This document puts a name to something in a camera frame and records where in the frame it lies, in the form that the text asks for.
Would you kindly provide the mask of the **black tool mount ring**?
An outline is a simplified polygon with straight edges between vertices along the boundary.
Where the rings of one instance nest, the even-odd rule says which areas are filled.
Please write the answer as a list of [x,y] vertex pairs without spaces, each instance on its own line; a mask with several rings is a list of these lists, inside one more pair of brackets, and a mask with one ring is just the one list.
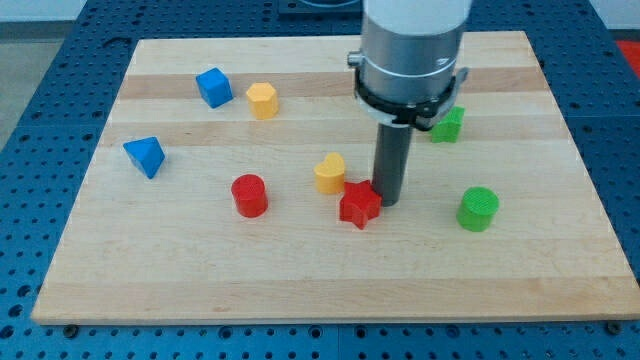
[[360,69],[354,73],[354,96],[358,104],[369,112],[381,125],[392,128],[412,127],[419,131],[430,131],[448,116],[455,106],[461,85],[466,81],[469,68],[460,69],[447,85],[445,91],[422,103],[394,103],[374,95],[361,80]]

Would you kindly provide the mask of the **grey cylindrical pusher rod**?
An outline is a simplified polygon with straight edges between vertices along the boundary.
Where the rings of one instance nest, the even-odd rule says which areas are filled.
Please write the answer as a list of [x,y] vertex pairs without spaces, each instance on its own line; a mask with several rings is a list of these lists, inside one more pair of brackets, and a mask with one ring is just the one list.
[[381,196],[383,207],[399,201],[411,138],[411,127],[378,126],[372,187]]

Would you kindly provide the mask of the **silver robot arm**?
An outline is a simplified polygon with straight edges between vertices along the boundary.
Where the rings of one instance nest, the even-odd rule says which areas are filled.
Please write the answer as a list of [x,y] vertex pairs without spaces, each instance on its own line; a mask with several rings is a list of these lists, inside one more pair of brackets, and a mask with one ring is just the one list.
[[372,187],[384,207],[400,197],[412,132],[453,108],[468,70],[455,69],[472,0],[367,0],[361,44],[348,54],[354,96],[378,123]]

